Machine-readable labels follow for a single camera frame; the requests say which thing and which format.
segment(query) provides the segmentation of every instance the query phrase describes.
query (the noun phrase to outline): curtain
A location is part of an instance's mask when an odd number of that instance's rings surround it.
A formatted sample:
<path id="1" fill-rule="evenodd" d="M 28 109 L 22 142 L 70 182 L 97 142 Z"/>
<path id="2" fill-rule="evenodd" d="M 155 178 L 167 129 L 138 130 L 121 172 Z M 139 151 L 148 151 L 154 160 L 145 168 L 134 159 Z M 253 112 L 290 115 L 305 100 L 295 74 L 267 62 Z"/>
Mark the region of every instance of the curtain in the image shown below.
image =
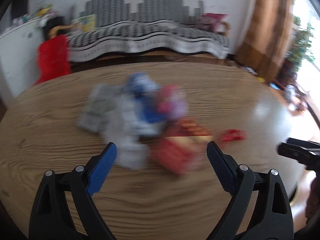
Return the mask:
<path id="1" fill-rule="evenodd" d="M 270 83 L 276 78 L 292 37 L 294 0 L 256 0 L 252 20 L 236 61 Z"/>

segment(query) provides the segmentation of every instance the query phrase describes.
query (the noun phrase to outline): sofa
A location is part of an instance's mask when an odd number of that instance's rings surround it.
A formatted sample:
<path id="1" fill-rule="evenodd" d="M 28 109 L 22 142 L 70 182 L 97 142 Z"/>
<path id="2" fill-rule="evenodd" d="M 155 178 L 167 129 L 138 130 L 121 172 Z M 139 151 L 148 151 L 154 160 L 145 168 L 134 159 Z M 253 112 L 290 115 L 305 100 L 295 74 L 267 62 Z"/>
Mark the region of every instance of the sofa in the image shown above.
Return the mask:
<path id="1" fill-rule="evenodd" d="M 71 62 L 89 61 L 105 53 L 157 48 L 209 52 L 217 59 L 225 59 L 229 52 L 226 32 L 195 28 L 204 13 L 201 0 L 84 0 L 72 11 L 73 19 L 94 15 L 95 29 L 68 37 Z"/>

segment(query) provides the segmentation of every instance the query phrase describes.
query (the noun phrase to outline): metal screw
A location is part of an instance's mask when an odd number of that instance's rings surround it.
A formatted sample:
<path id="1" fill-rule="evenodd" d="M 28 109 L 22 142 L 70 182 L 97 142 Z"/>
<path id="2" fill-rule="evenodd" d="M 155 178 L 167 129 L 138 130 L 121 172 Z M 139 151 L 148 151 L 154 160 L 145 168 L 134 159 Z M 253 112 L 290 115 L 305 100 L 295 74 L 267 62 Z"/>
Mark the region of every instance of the metal screw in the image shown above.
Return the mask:
<path id="1" fill-rule="evenodd" d="M 45 175 L 46 175 L 47 177 L 50 177 L 50 176 L 52 175 L 52 170 L 46 171 L 46 172 L 45 172 Z"/>
<path id="2" fill-rule="evenodd" d="M 249 169 L 248 166 L 245 164 L 241 164 L 239 167 L 240 167 L 241 171 L 247 171 Z"/>
<path id="3" fill-rule="evenodd" d="M 84 170 L 84 166 L 82 166 L 82 165 L 79 165 L 79 166 L 76 167 L 76 171 L 77 172 L 81 172 L 83 170 Z"/>
<path id="4" fill-rule="evenodd" d="M 277 170 L 275 170 L 275 169 L 272 169 L 272 170 L 271 170 L 271 173 L 272 173 L 273 175 L 275 175 L 275 176 L 279 174 L 279 172 L 278 172 Z"/>

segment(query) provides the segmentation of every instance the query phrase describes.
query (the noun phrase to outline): wooden table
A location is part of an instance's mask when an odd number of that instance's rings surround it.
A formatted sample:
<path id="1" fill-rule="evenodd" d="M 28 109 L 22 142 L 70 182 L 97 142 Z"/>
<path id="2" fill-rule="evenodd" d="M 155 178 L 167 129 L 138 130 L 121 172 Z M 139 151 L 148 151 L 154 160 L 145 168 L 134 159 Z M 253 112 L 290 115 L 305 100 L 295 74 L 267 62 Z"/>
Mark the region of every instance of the wooden table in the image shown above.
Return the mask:
<path id="1" fill-rule="evenodd" d="M 229 143 L 224 152 L 254 171 L 277 169 L 287 192 L 292 191 L 303 167 L 275 151 L 289 136 L 292 117 L 268 87 L 249 73 L 199 63 L 99 68 L 32 87 L 15 99 L 0 124 L 0 198 L 23 233 L 28 235 L 31 207 L 44 172 L 71 171 L 105 147 L 98 135 L 76 126 L 92 87 L 99 82 L 121 84 L 128 74 L 141 71 L 159 84 L 181 84 L 189 115 L 212 129 L 216 138 L 225 129 L 246 130 L 247 140 Z M 181 177 L 156 163 L 141 171 L 115 165 L 101 191 L 93 196 L 118 239 L 139 240 L 206 239 L 230 199 L 209 161 L 199 171 Z M 72 203 L 70 209 L 83 232 Z"/>

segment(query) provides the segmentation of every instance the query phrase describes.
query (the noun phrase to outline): pillow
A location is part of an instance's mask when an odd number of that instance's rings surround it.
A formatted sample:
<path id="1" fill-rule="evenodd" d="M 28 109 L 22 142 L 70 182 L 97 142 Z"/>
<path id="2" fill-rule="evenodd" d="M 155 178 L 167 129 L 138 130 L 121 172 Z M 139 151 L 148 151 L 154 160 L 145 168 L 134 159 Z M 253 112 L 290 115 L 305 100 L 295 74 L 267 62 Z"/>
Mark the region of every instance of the pillow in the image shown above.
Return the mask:
<path id="1" fill-rule="evenodd" d="M 217 32 L 219 25 L 226 16 L 227 14 L 205 13 L 199 19 L 197 27 L 205 31 Z"/>

